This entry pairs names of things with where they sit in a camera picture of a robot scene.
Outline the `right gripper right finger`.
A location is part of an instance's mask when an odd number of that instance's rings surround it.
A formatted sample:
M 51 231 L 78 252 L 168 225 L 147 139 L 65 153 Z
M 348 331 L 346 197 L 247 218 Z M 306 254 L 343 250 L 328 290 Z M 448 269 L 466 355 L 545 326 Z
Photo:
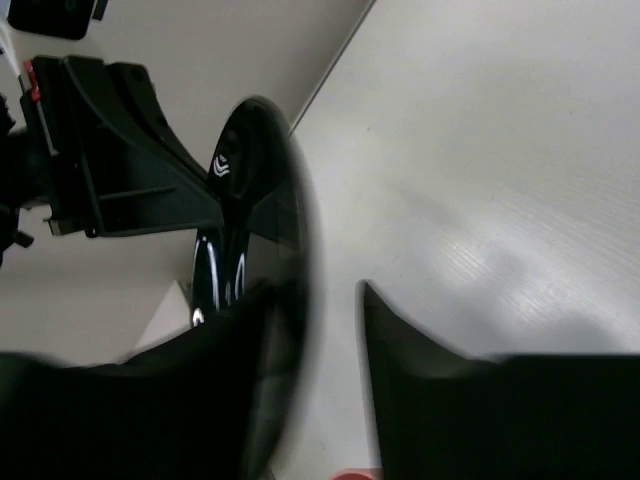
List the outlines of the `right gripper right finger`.
M 361 329 L 386 479 L 635 479 L 635 355 L 464 356 L 369 282 Z

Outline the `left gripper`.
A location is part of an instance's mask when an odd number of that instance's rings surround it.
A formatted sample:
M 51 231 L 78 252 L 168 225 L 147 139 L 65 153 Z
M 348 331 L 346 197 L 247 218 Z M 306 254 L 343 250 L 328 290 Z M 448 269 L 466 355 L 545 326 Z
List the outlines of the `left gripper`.
M 47 206 L 52 234 L 78 232 L 81 148 L 98 236 L 222 225 L 207 172 L 169 125 L 144 65 L 37 55 L 22 67 L 19 209 Z

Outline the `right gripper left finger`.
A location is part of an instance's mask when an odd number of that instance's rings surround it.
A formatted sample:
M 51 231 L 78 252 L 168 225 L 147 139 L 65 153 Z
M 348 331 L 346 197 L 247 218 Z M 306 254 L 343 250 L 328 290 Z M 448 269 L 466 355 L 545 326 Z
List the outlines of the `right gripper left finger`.
M 5 479 L 239 479 L 273 287 L 125 362 L 1 357 Z

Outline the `black round plate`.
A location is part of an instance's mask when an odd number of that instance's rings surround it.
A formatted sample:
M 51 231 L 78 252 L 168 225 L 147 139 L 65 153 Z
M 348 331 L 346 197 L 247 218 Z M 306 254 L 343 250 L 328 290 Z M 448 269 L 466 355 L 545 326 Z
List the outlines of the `black round plate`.
M 311 320 L 311 242 L 303 159 L 289 124 L 264 97 L 242 101 L 215 147 L 208 184 L 224 214 L 196 234 L 191 323 L 199 326 L 260 280 L 275 288 L 240 456 L 240 476 L 261 479 L 294 409 Z

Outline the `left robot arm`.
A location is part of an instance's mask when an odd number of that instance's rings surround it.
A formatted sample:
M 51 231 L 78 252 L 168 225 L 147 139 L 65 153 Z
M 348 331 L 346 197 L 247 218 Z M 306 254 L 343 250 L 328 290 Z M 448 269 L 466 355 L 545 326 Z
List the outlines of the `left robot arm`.
M 121 238 L 220 226 L 207 173 L 170 128 L 147 69 L 77 55 L 103 1 L 5 1 L 1 52 L 26 121 L 1 113 L 1 246 L 27 248 L 22 211 L 55 236 Z

